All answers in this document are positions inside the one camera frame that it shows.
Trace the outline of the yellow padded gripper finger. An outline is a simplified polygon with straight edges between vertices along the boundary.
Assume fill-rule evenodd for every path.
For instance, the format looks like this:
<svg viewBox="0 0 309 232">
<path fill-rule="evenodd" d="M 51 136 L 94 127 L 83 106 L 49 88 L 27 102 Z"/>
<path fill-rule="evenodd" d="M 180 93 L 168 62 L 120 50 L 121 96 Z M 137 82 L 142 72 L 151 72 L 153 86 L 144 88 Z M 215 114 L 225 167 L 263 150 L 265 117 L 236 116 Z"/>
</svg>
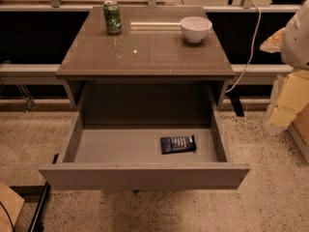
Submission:
<svg viewBox="0 0 309 232">
<path fill-rule="evenodd" d="M 273 82 L 265 130 L 271 134 L 285 131 L 296 115 L 309 103 L 309 72 L 296 70 L 278 75 Z"/>
<path fill-rule="evenodd" d="M 280 52 L 284 34 L 285 29 L 279 29 L 261 44 L 260 49 L 267 53 Z"/>
</svg>

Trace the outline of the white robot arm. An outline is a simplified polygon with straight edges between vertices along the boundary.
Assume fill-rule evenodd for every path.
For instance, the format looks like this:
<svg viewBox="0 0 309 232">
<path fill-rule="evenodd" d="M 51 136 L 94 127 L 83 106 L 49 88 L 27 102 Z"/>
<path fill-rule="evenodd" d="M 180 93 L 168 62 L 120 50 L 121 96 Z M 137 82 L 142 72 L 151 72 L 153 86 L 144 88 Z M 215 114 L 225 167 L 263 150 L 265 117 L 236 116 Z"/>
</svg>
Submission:
<svg viewBox="0 0 309 232">
<path fill-rule="evenodd" d="M 267 108 L 265 130 L 272 134 L 284 131 L 296 115 L 309 103 L 309 1 L 275 32 L 260 49 L 281 53 L 281 60 L 293 68 L 286 76 L 278 75 L 273 82 Z"/>
</svg>

